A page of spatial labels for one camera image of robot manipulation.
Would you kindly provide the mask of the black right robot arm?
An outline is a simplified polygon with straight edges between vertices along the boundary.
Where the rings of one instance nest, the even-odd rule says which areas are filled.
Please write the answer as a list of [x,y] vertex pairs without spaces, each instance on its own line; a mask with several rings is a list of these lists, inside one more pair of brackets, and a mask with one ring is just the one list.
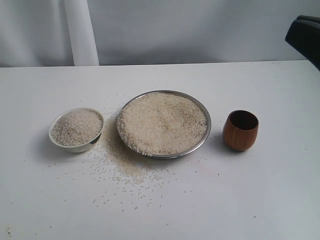
[[320,18],[299,15],[291,24],[285,41],[320,70]]

